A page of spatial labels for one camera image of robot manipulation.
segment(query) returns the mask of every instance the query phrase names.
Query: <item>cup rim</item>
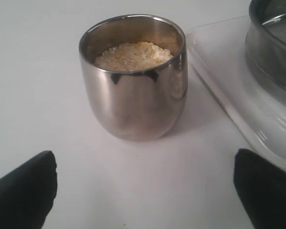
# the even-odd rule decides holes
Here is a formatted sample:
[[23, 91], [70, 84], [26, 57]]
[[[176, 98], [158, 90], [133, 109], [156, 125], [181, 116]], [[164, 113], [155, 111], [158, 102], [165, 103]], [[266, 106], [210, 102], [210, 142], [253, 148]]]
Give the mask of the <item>cup rim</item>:
[[[131, 71], [131, 72], [122, 72], [122, 71], [112, 71], [112, 70], [106, 70], [106, 69], [102, 69], [102, 68], [99, 68], [97, 67], [94, 63], [90, 62], [86, 57], [85, 55], [83, 54], [83, 51], [82, 51], [82, 44], [83, 44], [83, 41], [84, 41], [84, 38], [93, 30], [107, 24], [107, 23], [110, 23], [110, 22], [113, 22], [113, 21], [119, 21], [119, 20], [124, 20], [124, 19], [127, 19], [127, 18], [134, 18], [134, 17], [145, 17], [145, 18], [151, 18], [153, 20], [158, 20], [158, 21], [161, 21], [161, 22], [164, 22], [164, 23], [167, 23], [169, 25], [171, 25], [177, 32], [178, 34], [181, 36], [181, 39], [182, 39], [182, 44], [178, 50], [178, 52], [173, 55], [173, 57], [171, 59], [169, 59], [168, 61], [166, 61], [165, 63], [163, 64], [160, 64], [160, 65], [157, 65], [155, 67], [152, 67], [152, 68], [148, 68], [148, 69], [144, 69], [144, 70], [140, 70], [140, 71]], [[164, 67], [166, 67], [167, 65], [169, 65], [170, 63], [172, 63], [175, 59], [178, 58], [178, 56], [183, 52], [184, 50], [184, 47], [186, 45], [186, 38], [185, 38], [185, 34], [183, 32], [183, 30], [180, 28], [180, 26], [178, 26], [176, 23], [168, 20], [168, 19], [165, 19], [163, 17], [159, 17], [159, 16], [155, 16], [155, 15], [151, 15], [151, 14], [127, 14], [127, 15], [121, 15], [121, 16], [117, 16], [117, 17], [112, 17], [112, 18], [109, 18], [107, 20], [104, 20], [104, 21], [101, 21], [99, 23], [97, 23], [96, 25], [92, 26], [90, 29], [88, 29], [81, 37], [80, 41], [79, 41], [79, 53], [80, 53], [80, 56], [81, 58], [88, 64], [92, 65], [93, 67], [95, 67], [96, 69], [104, 72], [104, 73], [110, 73], [110, 74], [127, 74], [127, 75], [137, 75], [138, 73], [141, 74], [141, 73], [145, 73], [145, 72], [151, 72], [151, 71], [154, 71], [154, 70], [157, 70], [157, 69], [162, 69]]]

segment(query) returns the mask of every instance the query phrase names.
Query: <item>metal sieve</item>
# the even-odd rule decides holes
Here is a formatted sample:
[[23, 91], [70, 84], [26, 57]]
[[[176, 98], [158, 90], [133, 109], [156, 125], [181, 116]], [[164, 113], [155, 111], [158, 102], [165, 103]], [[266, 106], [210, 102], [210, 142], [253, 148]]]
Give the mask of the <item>metal sieve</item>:
[[286, 104], [286, 0], [252, 0], [248, 65], [258, 82]]

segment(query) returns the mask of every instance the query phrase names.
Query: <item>stainless steel cup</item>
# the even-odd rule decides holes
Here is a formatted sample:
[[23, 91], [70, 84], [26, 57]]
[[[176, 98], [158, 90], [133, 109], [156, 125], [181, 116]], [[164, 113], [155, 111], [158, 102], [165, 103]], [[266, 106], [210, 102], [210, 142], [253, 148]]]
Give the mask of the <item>stainless steel cup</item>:
[[[168, 62], [138, 72], [100, 69], [93, 63], [105, 50], [152, 42], [174, 55]], [[112, 135], [156, 139], [180, 117], [188, 85], [185, 35], [175, 23], [152, 15], [124, 15], [90, 28], [79, 43], [80, 60], [92, 111]]]

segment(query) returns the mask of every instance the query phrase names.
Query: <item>black object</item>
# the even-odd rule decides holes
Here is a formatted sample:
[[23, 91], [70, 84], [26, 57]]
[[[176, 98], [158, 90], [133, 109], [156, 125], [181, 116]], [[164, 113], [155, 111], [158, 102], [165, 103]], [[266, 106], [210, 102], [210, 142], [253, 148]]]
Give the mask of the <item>black object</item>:
[[55, 157], [44, 151], [0, 179], [0, 229], [40, 229], [56, 194]]
[[286, 172], [248, 149], [235, 157], [234, 185], [256, 229], [286, 229]]

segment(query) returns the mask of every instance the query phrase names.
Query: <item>white surface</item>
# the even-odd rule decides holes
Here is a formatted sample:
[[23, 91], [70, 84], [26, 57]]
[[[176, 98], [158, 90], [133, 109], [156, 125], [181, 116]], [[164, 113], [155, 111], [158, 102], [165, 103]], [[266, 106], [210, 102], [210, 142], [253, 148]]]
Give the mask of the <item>white surface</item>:
[[286, 107], [266, 92], [245, 60], [250, 17], [201, 26], [187, 34], [192, 66], [256, 152], [286, 170]]
[[58, 164], [44, 229], [249, 229], [233, 187], [233, 157], [248, 147], [190, 72], [180, 122], [131, 143], [93, 117], [78, 42], [93, 24], [151, 13], [184, 30], [247, 14], [249, 0], [0, 1], [0, 177], [42, 150]]

